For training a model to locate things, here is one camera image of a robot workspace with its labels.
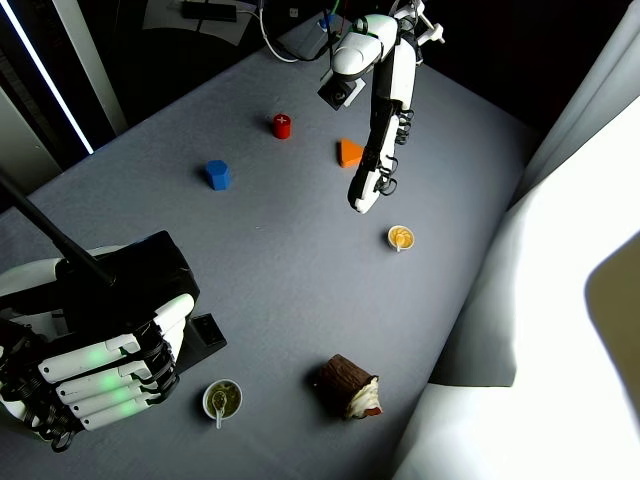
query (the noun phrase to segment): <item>white bowl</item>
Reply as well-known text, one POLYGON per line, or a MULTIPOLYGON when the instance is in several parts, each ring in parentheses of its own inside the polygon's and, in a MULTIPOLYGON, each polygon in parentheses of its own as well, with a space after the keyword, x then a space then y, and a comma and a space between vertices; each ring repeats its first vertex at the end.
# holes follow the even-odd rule
POLYGON ((207 417, 215 420, 216 416, 215 414, 212 414, 209 409, 207 408, 207 399, 209 398, 209 393, 211 393, 211 390, 213 390, 213 388, 216 385, 219 385, 221 383, 224 382, 228 382, 228 383, 232 383, 236 386, 236 388, 238 389, 238 392, 240 392, 240 403, 238 404, 238 408, 236 408, 236 411, 233 412, 231 415, 229 415, 228 417, 222 417, 222 420, 228 420, 231 417, 233 417, 236 413, 238 413, 238 410, 240 410, 240 407, 242 406, 242 389, 240 388, 240 385, 238 385, 236 382, 234 382, 233 380, 230 380, 228 378, 223 378, 222 380, 217 380, 215 382, 213 382, 211 385, 209 385, 207 387, 207 389, 204 391, 204 395, 202 395, 202 409, 204 410, 204 413, 207 414, 207 417))
POLYGON ((396 246, 395 243, 393 243, 393 240, 391 239, 391 232, 393 232, 396 228, 404 228, 408 230, 409 233, 411 234, 411 238, 413 239, 413 241, 411 242, 411 245, 409 245, 408 247, 400 247, 400 251, 409 250, 411 247, 415 245, 416 236, 414 235, 413 230, 411 230, 409 227, 405 227, 404 225, 394 225, 389 229, 389 231, 387 232, 387 241, 389 242, 389 246, 393 248, 396 252, 398 251, 398 247, 396 246))

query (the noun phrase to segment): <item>tabletop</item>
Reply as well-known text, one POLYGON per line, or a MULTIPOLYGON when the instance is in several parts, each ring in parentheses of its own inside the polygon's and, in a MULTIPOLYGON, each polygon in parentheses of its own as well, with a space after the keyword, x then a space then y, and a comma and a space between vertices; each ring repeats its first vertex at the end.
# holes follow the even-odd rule
MULTIPOLYGON (((310 27, 284 41, 302 41, 310 27)), ((370 87, 335 112, 316 94, 327 67, 326 57, 291 65, 257 52, 32 195, 85 248, 167 230, 201 289, 194 312, 211 312, 228 345, 182 375, 159 407, 81 433, 64 454, 3 429, 0 476, 385 475, 534 135, 421 66, 411 136, 396 151, 397 191, 360 215, 346 199, 354 170, 340 168, 336 152, 341 137, 366 142, 370 87), (285 141, 270 131, 280 112, 293 121, 285 141), (229 165, 229 190, 207 185, 209 160, 229 165), (395 224, 415 233, 401 254, 386 244, 395 224), (380 376, 382 415, 324 413, 305 378, 336 353, 380 376), (217 431, 200 401, 220 378, 237 381, 244 398, 217 431)), ((0 271, 58 256, 15 210, 0 216, 0 251, 0 271)))

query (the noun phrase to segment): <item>orange block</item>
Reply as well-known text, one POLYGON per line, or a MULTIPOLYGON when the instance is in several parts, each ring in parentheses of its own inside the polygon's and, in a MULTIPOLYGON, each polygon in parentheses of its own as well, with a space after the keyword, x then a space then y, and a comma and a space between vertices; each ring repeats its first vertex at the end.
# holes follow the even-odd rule
POLYGON ((362 148, 348 138, 340 139, 340 166, 342 168, 357 167, 362 160, 362 148))

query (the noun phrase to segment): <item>light strip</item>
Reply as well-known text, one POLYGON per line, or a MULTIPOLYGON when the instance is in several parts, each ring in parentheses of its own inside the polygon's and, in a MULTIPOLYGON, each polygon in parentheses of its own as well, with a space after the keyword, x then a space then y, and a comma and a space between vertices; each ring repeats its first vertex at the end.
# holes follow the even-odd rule
POLYGON ((20 37, 20 40, 22 40, 24 47, 27 49, 27 52, 29 52, 29 55, 31 56, 31 60, 33 60, 33 63, 35 63, 36 67, 38 68, 40 75, 42 75, 42 78, 47 83, 49 90, 51 90, 51 93, 53 94, 55 99, 58 101, 60 108, 62 109, 65 116, 67 117, 67 120, 69 120, 69 123, 75 130, 76 134, 78 135, 78 138, 84 145, 84 148, 87 149, 87 153, 91 155, 93 153, 93 148, 91 148, 91 145, 87 140, 87 137, 85 137, 84 133, 82 133, 82 130, 78 125, 78 122, 76 122, 76 119, 73 118, 73 114, 71 113, 71 110, 69 110, 69 107, 67 107, 67 104, 62 98, 62 95, 60 95, 58 88, 56 87, 55 83, 53 83, 53 80, 51 79, 49 72, 47 72, 47 69, 44 68, 44 65, 42 64, 40 57, 38 57, 38 54, 33 48, 33 45, 31 45, 31 42, 29 41, 27 34, 22 28, 22 25, 20 25, 18 18, 16 17, 15 13, 13 13, 13 10, 11 9, 11 5, 9 5, 9 2, 7 0, 0 0, 0 5, 2 5, 4 12, 7 14, 7 17, 9 17, 9 21, 11 22, 11 25, 13 25, 13 28, 15 28, 16 33, 20 37))

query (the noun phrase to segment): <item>blue hexagonal block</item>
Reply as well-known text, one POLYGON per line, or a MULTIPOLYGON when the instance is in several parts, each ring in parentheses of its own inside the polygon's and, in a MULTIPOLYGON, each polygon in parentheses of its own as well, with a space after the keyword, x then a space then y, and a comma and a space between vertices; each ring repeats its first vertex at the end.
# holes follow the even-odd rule
POLYGON ((231 185, 231 170, 222 160, 207 162, 207 181, 214 190, 226 190, 231 185))

